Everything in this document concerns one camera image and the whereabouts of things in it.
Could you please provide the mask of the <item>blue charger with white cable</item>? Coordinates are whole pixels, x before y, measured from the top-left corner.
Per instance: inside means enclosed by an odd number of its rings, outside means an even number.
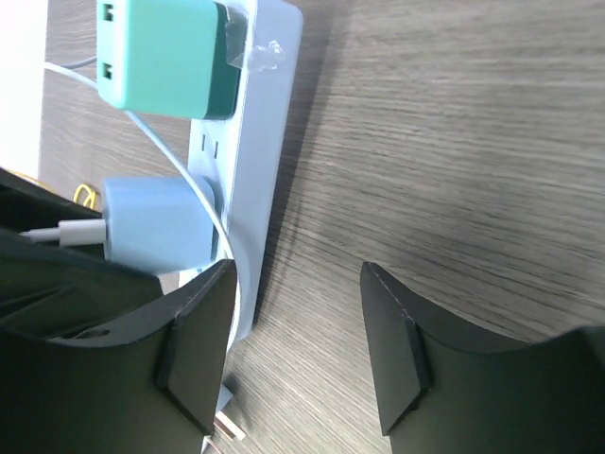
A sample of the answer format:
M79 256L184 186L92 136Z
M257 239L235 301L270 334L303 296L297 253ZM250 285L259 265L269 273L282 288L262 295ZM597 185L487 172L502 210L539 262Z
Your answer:
M62 247L101 244L106 259L154 275L202 270L221 257L234 260L213 187L192 175L140 116L126 115L181 177L108 178L101 218L63 219L21 235Z

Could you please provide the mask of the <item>yellow charger with cable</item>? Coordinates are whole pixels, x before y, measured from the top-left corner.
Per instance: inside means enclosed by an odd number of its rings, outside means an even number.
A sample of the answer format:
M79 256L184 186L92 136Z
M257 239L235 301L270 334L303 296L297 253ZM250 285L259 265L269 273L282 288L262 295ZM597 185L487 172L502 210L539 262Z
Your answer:
M35 179L29 175L26 175L22 172L18 172L15 170L10 170L10 169L8 169L8 172L29 183L33 183L36 186L46 189L46 190L50 191L51 193L57 195L57 192L53 188L51 188L50 186L48 186L45 183L38 181L37 179ZM99 192L94 187L92 187L86 183L81 183L74 192L73 202L76 204L79 204L81 206L84 206L86 208L98 211L99 202L100 202Z

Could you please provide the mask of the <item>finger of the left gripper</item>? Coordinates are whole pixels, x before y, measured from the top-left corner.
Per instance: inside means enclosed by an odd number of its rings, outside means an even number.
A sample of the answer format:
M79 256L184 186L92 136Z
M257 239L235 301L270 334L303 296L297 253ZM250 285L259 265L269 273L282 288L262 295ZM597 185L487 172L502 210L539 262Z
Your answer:
M23 232L99 213L16 175L1 173L1 325L72 337L163 294L157 277L113 264L100 246L33 243Z

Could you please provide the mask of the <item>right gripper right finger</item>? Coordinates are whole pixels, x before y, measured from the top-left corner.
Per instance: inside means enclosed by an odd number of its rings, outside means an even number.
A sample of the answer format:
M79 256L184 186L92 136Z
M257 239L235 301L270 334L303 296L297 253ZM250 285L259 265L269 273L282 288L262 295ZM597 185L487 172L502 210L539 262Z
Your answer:
M464 320L372 262L360 292L393 452L603 451L602 327L523 342Z

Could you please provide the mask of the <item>green plug adapter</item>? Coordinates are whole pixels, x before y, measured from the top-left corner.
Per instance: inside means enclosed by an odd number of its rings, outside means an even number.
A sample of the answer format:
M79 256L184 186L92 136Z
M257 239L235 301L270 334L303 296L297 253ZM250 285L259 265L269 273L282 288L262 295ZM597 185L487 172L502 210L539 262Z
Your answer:
M233 116L240 68L228 60L228 8L215 1L99 1L96 87L116 109Z

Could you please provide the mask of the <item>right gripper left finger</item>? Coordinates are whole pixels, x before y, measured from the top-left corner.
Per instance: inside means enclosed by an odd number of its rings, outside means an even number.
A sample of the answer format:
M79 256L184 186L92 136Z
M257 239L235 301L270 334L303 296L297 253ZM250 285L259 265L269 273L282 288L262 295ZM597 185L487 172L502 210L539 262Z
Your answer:
M5 453L199 453L236 290L228 259L72 339L1 332Z

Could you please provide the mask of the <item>blue power strip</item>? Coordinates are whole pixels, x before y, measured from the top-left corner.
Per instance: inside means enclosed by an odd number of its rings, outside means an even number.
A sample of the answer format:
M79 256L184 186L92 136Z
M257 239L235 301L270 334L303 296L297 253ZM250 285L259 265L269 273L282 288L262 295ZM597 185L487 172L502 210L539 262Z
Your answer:
M187 167L213 187L228 237L212 258L235 254L240 277L228 343L251 332L259 293L285 125L303 33L301 11L286 1L228 1L228 59L240 72L234 113L194 120Z

